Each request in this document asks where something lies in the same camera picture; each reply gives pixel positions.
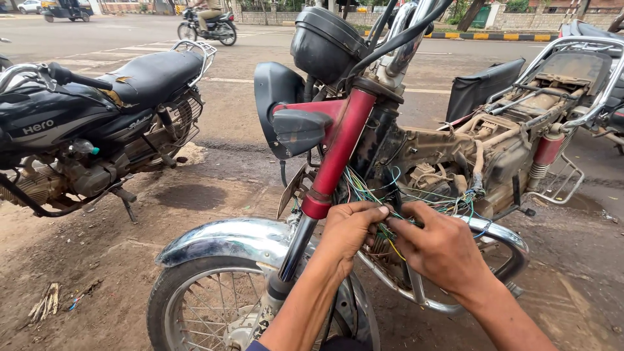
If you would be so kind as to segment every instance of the chrome fork tube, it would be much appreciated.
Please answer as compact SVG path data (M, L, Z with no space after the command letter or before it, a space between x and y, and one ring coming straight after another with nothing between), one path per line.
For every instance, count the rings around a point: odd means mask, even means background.
M412 2L406 2L403 6L401 6L399 13L397 13L391 32L388 33L388 40L399 34L403 29L406 29L404 26L410 14L413 13L408 27L412 27L424 19L433 10L435 5L436 0L415 0ZM403 44L399 47L399 49L393 52L392 62L386 66L386 74L388 76L396 77L401 73L401 71L403 71L403 69L407 68L409 62L412 61L416 50L418 50L418 46L422 41L423 35L424 30L414 39Z
M289 282L295 276L297 264L299 263L301 256L303 256L303 252L308 246L310 238L312 238L312 233L314 233L314 228L316 228L317 223L318 220L312 219L306 214L301 216L299 225L297 225L295 236L290 242L288 252L286 253L284 262L281 264L280 271L278 272L278 278L282 282Z

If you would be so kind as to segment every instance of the yellow and black curb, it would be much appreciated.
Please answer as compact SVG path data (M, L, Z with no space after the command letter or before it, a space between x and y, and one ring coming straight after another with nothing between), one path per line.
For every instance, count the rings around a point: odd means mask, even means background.
M370 31L359 31L360 35L367 36ZM505 41L553 41L556 34L490 34L490 33L448 33L434 32L426 35L431 39L468 39L468 40L505 40Z

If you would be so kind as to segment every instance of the rear mudguard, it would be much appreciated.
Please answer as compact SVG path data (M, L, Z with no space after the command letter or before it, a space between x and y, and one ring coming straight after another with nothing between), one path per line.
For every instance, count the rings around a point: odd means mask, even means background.
M156 257L155 263L161 267L174 267L202 257L233 256L255 261L260 268L270 266L278 270L288 251L290 233L289 225L270 219L217 220L191 229L169 243ZM297 276L308 263L317 243L312 238L308 244ZM356 306L353 306L353 296L345 280L338 290L336 310L344 317L357 341L367 350L379 351L379 329L373 305L353 272L351 282Z

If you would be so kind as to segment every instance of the motorcycle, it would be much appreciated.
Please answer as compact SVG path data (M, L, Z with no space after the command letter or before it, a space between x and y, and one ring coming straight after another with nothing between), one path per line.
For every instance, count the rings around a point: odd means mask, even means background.
M603 31L578 19L574 19L570 24L564 24L559 34L559 37L578 36L622 39L621 35ZM604 52L613 59L611 70L622 59L622 51L615 47L599 48L597 52ZM620 155L624 156L624 77L621 77L615 84L604 108L598 113L598 117L583 127L593 133L594 137L605 137L614 142Z
M236 26L232 22L234 21L234 15L229 12L207 19L206 27L208 27L208 31L204 33L199 32L199 18L193 7L187 6L182 11L182 18L184 18L185 22L180 23L178 26L178 37L180 39L197 41L197 36L200 36L206 40L218 40L225 46L232 46L236 42Z
M176 153L199 132L197 82L216 52L179 41L95 79L55 62L9 67L0 74L0 169L14 174L0 173L0 200L61 217L92 212L113 194L136 223L136 195L123 184L177 165Z
M323 8L298 15L290 53L307 78L277 62L260 63L254 73L258 117L286 187L276 219L207 223L159 253L155 263L164 269L147 309L155 350L245 350L313 254L318 222L332 205L353 200L389 203L395 216L403 203L422 200L460 217L482 252L507 248L509 259L492 271L513 296L522 293L512 279L528 265L529 248L495 221L515 211L535 215L527 208L532 198L564 204L574 195L585 175L563 152L578 127L598 117L623 72L624 61L611 70L601 51L624 49L624 41L557 39L522 73L519 59L456 80L449 110L460 116L441 128L399 126L407 68L424 31L451 2L406 2L380 46L395 1L367 40ZM315 149L320 164L313 163ZM303 154L307 163L287 182L286 160ZM559 166L566 172L552 174ZM402 259L387 227L380 225L374 244L357 257L398 296L448 316L464 311L443 295L427 297L426 281ZM335 334L380 349L373 308L355 273L336 292L317 345Z
M10 39L0 37L0 42L10 43ZM13 66L13 62L5 55L0 54L0 72L4 72L7 68Z

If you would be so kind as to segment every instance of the rear shock absorber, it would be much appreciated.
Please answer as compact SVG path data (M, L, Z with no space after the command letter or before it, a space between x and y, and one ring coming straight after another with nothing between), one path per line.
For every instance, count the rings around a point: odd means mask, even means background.
M540 139L537 151L533 156L531 170L529 171L528 191L536 190L540 179L546 176L548 168L550 168L550 165L552 165L560 155L560 149L565 140L565 134L559 132L557 129L551 128L551 130Z

